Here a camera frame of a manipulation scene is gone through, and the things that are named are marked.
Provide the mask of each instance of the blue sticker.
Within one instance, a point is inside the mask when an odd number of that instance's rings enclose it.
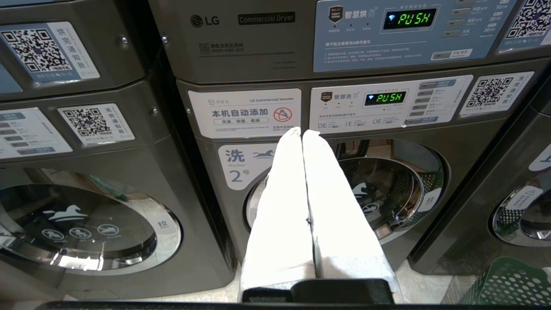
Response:
[[[484,58],[516,0],[320,0],[314,71]]]
[[[526,0],[499,45],[500,51],[551,44],[551,1]]]
[[[98,78],[69,22],[0,26],[0,38],[36,82]]]
[[[0,7],[22,6],[25,4],[54,2],[55,0],[1,0]]]
[[[23,90],[0,63],[0,94],[21,93]]]

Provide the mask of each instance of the button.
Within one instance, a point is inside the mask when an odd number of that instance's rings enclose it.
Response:
[[[430,101],[430,97],[415,99],[415,103],[425,103],[425,102],[429,102],[429,101]]]
[[[12,146],[13,147],[22,147],[22,146],[29,146],[29,144],[27,142],[17,142],[17,143],[12,143]]]
[[[419,85],[419,89],[430,89],[430,88],[435,88],[435,87],[436,87],[436,82],[423,83],[423,84]]]
[[[456,6],[470,6],[475,0],[455,0]]]
[[[461,35],[461,30],[450,30],[442,33],[442,38],[455,38]]]
[[[431,60],[447,59],[447,58],[450,58],[450,56],[451,56],[451,52],[434,53]]]
[[[433,94],[433,92],[434,92],[434,90],[424,90],[422,92],[418,92],[417,97],[419,97],[419,96],[430,96],[430,95]]]
[[[0,130],[0,135],[13,135],[14,133],[17,133],[15,130]]]
[[[414,105],[412,107],[412,110],[423,110],[423,109],[426,109],[428,105],[427,104],[423,104],[423,105]]]
[[[446,23],[446,28],[465,26],[465,24],[467,24],[466,19],[448,20]]]
[[[451,15],[452,15],[452,16],[469,15],[470,13],[471,13],[471,8],[453,9],[453,10],[451,10]]]
[[[36,148],[32,148],[32,149],[20,149],[17,151],[20,155],[29,155],[29,154],[37,154],[38,151],[36,150]]]
[[[23,137],[20,136],[11,136],[11,137],[4,137],[4,140],[11,142],[11,141],[21,141],[23,140]]]

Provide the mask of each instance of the washer icon sticker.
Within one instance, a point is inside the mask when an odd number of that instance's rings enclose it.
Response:
[[[69,234],[77,239],[86,240],[92,236],[92,233],[88,229],[84,228],[71,228]]]
[[[114,236],[118,234],[118,227],[113,224],[102,224],[98,226],[98,232],[104,236]]]
[[[55,240],[55,241],[60,241],[65,239],[65,236],[61,232],[54,229],[45,229],[42,231],[42,235],[48,239]]]

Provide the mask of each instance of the front-load washer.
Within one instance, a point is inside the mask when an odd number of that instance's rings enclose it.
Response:
[[[0,104],[3,262],[78,300],[168,296],[234,278],[226,228],[212,220],[220,211],[204,203],[157,75]]]
[[[548,0],[149,0],[192,83],[443,70],[551,53]]]
[[[0,101],[135,82],[160,45],[146,0],[0,1]]]
[[[548,61],[178,87],[239,259],[278,137],[301,125],[333,146],[396,269]]]
[[[551,79],[416,247],[424,274],[480,275],[499,256],[551,267]]]

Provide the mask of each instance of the control panel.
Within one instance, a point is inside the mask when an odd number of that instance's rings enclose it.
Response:
[[[472,75],[312,88],[310,128],[358,132],[449,122]]]
[[[314,71],[484,58],[516,1],[320,0]]]

